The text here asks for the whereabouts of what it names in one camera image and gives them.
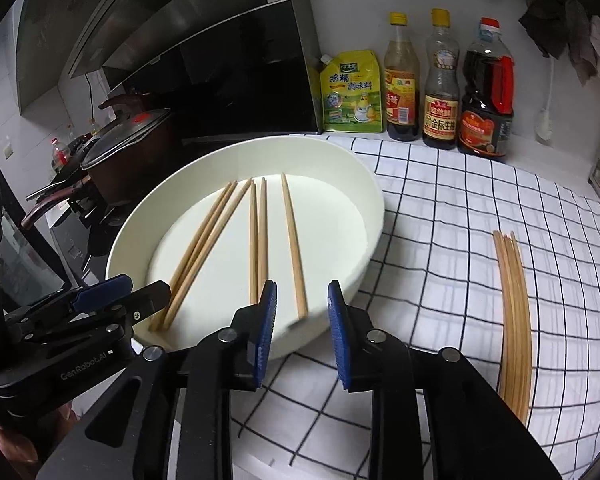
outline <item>wooden chopstick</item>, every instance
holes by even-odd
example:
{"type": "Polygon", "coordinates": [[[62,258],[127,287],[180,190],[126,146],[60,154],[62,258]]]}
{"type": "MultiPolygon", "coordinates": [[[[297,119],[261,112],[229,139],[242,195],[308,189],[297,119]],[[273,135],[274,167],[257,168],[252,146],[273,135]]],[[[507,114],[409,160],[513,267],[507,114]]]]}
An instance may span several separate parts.
{"type": "Polygon", "coordinates": [[[258,200],[256,183],[251,181],[251,206],[249,211],[249,301],[258,303],[258,200]]]}
{"type": "MultiPolygon", "coordinates": [[[[190,258],[195,258],[194,253],[200,252],[200,248],[202,248],[202,245],[208,238],[211,229],[214,227],[216,221],[218,220],[218,216],[222,212],[222,209],[224,209],[224,204],[226,204],[226,201],[229,200],[229,197],[231,196],[231,193],[234,191],[235,186],[237,186],[237,184],[238,183],[234,180],[233,182],[229,182],[226,186],[224,186],[224,189],[222,190],[220,195],[218,195],[218,198],[216,198],[215,202],[211,206],[211,209],[209,209],[209,212],[206,214],[202,223],[198,227],[196,234],[189,243],[187,250],[184,251],[182,258],[180,259],[180,263],[176,267],[176,270],[173,273],[173,276],[171,277],[171,281],[169,283],[169,286],[171,288],[171,297],[173,297],[177,292],[177,289],[179,288],[180,283],[182,282],[182,279],[189,268],[188,263],[190,261],[190,258]]],[[[160,326],[162,325],[162,321],[164,320],[164,316],[167,313],[168,309],[169,307],[167,306],[166,308],[157,312],[152,317],[151,323],[149,324],[149,330],[151,332],[160,329],[160,326]]]]}
{"type": "Polygon", "coordinates": [[[267,179],[260,179],[260,218],[258,218],[258,295],[269,277],[269,241],[267,239],[267,179]]]}
{"type": "Polygon", "coordinates": [[[493,232],[504,310],[502,371],[498,394],[526,423],[531,390],[531,320],[522,258],[515,235],[493,232]]]}
{"type": "Polygon", "coordinates": [[[280,177],[282,178],[282,191],[285,199],[286,228],[289,232],[291,265],[294,272],[296,308],[298,309],[298,319],[304,319],[309,315],[309,309],[306,304],[306,291],[304,290],[304,275],[302,274],[302,260],[300,259],[300,245],[298,243],[298,231],[296,230],[294,207],[291,202],[291,193],[289,193],[289,184],[286,181],[286,175],[282,173],[280,174],[280,177]]]}
{"type": "Polygon", "coordinates": [[[242,197],[244,197],[245,193],[247,193],[247,190],[250,188],[252,181],[253,179],[250,178],[240,188],[238,195],[234,198],[227,210],[224,212],[222,218],[218,222],[218,225],[216,225],[213,232],[211,233],[211,236],[207,239],[205,245],[202,247],[198,259],[193,263],[193,266],[189,269],[189,272],[187,272],[187,275],[184,277],[182,285],[177,291],[173,300],[171,301],[170,309],[164,317],[163,327],[165,330],[168,330],[171,327],[173,318],[176,317],[176,314],[178,313],[178,310],[182,305],[182,301],[187,295],[191,284],[193,283],[193,280],[196,279],[196,276],[200,272],[202,265],[205,263],[206,258],[209,256],[211,249],[213,249],[214,245],[218,241],[219,236],[222,234],[222,231],[226,227],[228,221],[231,219],[231,216],[234,214],[234,211],[238,207],[240,200],[242,200],[242,197]]]}
{"type": "Polygon", "coordinates": [[[531,397],[531,367],[532,367],[532,345],[531,345],[531,316],[529,312],[529,297],[526,289],[525,271],[522,267],[522,258],[516,235],[511,232],[511,247],[515,257],[515,266],[518,270],[518,288],[520,292],[520,325],[522,340],[520,341],[521,365],[520,374],[522,387],[520,395],[520,408],[518,418],[526,424],[529,411],[529,399],[531,397]]]}
{"type": "Polygon", "coordinates": [[[512,318],[512,297],[509,286],[509,273],[507,272],[507,253],[504,247],[502,233],[493,232],[493,240],[496,245],[496,254],[498,255],[498,268],[500,269],[500,285],[502,287],[502,313],[504,319],[504,330],[502,335],[502,371],[500,373],[500,384],[498,385],[498,394],[507,402],[509,392],[507,390],[507,380],[509,379],[509,370],[512,368],[512,358],[515,354],[513,349],[513,318],[512,318]]]}

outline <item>gray cloth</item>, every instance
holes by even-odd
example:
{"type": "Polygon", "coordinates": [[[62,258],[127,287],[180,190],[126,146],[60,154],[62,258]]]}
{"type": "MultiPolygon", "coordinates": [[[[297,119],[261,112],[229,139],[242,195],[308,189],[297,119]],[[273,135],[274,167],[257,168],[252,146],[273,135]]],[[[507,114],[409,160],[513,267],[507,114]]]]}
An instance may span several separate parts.
{"type": "Polygon", "coordinates": [[[596,53],[591,44],[591,25],[584,7],[578,0],[564,4],[569,29],[569,59],[576,69],[582,86],[596,75],[596,53]]]}
{"type": "Polygon", "coordinates": [[[569,41],[564,4],[556,0],[533,0],[518,21],[544,57],[560,58],[569,41]]]}

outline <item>red bottle cap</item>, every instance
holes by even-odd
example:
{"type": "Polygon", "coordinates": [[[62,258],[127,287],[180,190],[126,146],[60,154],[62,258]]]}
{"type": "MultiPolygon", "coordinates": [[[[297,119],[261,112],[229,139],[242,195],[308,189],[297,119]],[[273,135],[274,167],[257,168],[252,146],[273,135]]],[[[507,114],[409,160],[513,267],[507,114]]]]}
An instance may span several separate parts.
{"type": "Polygon", "coordinates": [[[498,20],[494,20],[493,18],[482,18],[480,20],[481,25],[489,25],[490,27],[500,28],[500,22],[498,20]]]}

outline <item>stainless steel range hood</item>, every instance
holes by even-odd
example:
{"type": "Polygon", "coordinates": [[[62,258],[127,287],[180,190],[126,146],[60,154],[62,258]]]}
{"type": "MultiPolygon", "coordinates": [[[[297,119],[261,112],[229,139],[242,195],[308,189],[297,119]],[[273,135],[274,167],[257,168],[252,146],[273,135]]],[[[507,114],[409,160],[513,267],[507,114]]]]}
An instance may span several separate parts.
{"type": "Polygon", "coordinates": [[[84,24],[100,0],[24,0],[14,30],[20,111],[58,84],[84,24]]]}
{"type": "MultiPolygon", "coordinates": [[[[105,68],[113,88],[180,41],[216,23],[282,0],[101,0],[65,65],[76,77],[105,68]]],[[[321,124],[318,46],[309,0],[290,0],[321,124]]]]}

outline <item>bottle label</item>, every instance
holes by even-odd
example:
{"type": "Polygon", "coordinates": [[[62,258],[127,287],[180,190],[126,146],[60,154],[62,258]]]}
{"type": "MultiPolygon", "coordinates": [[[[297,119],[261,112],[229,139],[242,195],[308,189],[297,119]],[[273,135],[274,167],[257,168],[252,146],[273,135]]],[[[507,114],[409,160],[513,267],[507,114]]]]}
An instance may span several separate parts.
{"type": "Polygon", "coordinates": [[[452,140],[456,136],[458,101],[424,97],[424,126],[422,130],[433,139],[452,140]]]}
{"type": "Polygon", "coordinates": [[[386,120],[400,126],[414,126],[418,113],[416,79],[411,72],[385,70],[386,120]]]}
{"type": "Polygon", "coordinates": [[[434,65],[436,68],[443,68],[444,70],[455,70],[456,69],[456,56],[450,50],[442,48],[437,50],[433,55],[434,65]]]}
{"type": "Polygon", "coordinates": [[[462,108],[460,141],[483,155],[504,155],[512,117],[501,117],[484,110],[478,114],[468,107],[462,108]]]}

